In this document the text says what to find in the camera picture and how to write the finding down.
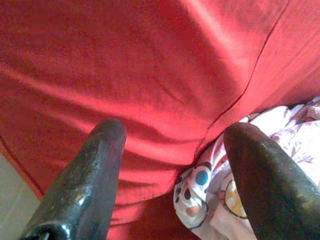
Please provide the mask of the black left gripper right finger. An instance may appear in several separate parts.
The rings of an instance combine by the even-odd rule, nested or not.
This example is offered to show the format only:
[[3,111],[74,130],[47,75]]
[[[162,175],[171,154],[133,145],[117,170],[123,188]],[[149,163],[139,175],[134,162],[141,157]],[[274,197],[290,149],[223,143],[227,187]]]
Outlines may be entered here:
[[259,240],[318,240],[320,189],[258,127],[234,123],[224,146],[237,191]]

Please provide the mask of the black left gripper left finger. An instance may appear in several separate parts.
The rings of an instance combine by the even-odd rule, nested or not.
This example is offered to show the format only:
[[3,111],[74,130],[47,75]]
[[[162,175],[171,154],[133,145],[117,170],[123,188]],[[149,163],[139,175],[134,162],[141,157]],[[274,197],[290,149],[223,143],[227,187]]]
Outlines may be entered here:
[[126,128],[99,123],[50,185],[21,240],[104,240],[115,206]]

